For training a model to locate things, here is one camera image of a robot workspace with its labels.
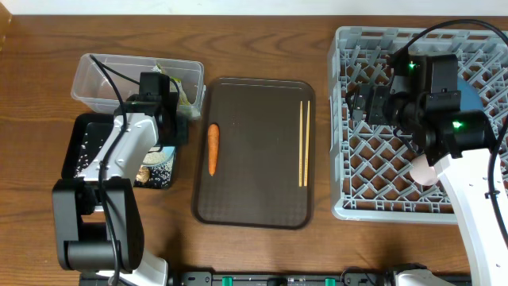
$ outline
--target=gray lattice basket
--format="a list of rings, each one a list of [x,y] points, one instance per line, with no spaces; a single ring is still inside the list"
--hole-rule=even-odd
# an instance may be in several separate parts
[[[387,84],[391,77],[387,55],[422,30],[340,27],[336,31],[328,54],[330,191],[332,212],[340,219],[456,223],[439,184],[422,187],[411,179],[414,154],[393,136],[393,127],[351,121],[344,100],[357,83]],[[498,135],[508,114],[508,52],[498,37],[489,31],[440,29],[417,41],[410,51],[454,52],[459,59],[458,75],[478,91]],[[501,161],[507,186],[506,150],[505,140]]]

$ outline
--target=green clip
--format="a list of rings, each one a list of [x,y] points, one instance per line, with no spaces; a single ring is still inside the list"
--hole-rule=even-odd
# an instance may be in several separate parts
[[[233,286],[232,277],[222,277],[222,286]]]
[[[335,286],[335,279],[333,278],[326,278],[325,279],[325,286]]]

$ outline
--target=wood grain tabletop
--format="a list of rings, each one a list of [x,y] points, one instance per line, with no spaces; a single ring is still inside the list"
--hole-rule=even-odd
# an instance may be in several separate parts
[[[75,118],[70,96],[87,52],[197,60],[222,76],[297,79],[316,93],[314,217],[303,230],[207,226],[191,213],[199,124],[179,150],[173,186],[136,189],[145,246],[179,271],[341,272],[419,262],[468,272],[457,226],[346,222],[329,199],[326,54],[343,25],[428,27],[447,17],[14,16],[0,52],[0,284],[76,285],[56,260],[51,191]],[[508,18],[484,18],[508,29]],[[474,26],[457,28],[478,29]]]

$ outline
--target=orange carrot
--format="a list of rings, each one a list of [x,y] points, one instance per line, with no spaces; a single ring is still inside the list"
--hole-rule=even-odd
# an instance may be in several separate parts
[[[219,126],[212,124],[208,127],[208,172],[215,174],[219,156]]]

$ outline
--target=green led indicator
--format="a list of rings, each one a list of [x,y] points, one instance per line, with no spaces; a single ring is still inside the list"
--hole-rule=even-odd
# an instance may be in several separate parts
[[[463,124],[462,122],[452,122],[453,128],[459,129]]]

